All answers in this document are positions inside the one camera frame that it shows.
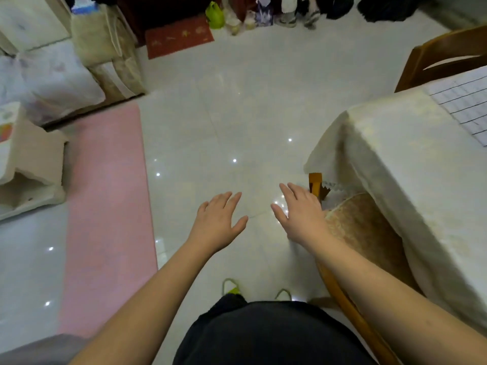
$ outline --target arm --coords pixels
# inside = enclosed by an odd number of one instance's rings
[[[241,193],[216,195],[198,209],[187,241],[103,326],[70,365],[150,365],[194,279],[214,253],[246,227],[232,228]]]
[[[486,338],[334,238],[318,199],[288,186],[280,185],[288,216],[277,205],[271,208],[289,239],[333,272],[401,359],[428,365],[487,363]]]

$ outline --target forearm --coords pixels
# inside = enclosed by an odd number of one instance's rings
[[[343,242],[322,236],[311,251],[361,313],[404,359],[419,364],[487,363],[487,339]]]
[[[150,365],[187,291],[210,257],[197,241],[187,241],[70,364]]]

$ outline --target sneaker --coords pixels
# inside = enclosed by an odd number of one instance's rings
[[[281,289],[277,292],[277,296],[274,299],[275,301],[292,301],[291,293],[287,289]]]
[[[294,28],[296,26],[296,16],[293,16],[289,20],[283,15],[276,18],[275,23],[281,27]]]
[[[315,23],[318,21],[320,18],[320,10],[315,10],[315,11],[308,11],[308,14],[306,14],[305,21],[304,21],[304,26],[308,29],[314,29],[316,28]]]
[[[240,294],[240,288],[236,281],[231,278],[227,278],[223,281],[222,296],[226,294]]]

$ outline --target red doormat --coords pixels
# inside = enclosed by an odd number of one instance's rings
[[[204,15],[146,31],[149,60],[213,41]]]

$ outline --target pink rug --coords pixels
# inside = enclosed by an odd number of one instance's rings
[[[136,102],[80,119],[59,333],[94,335],[156,271]]]

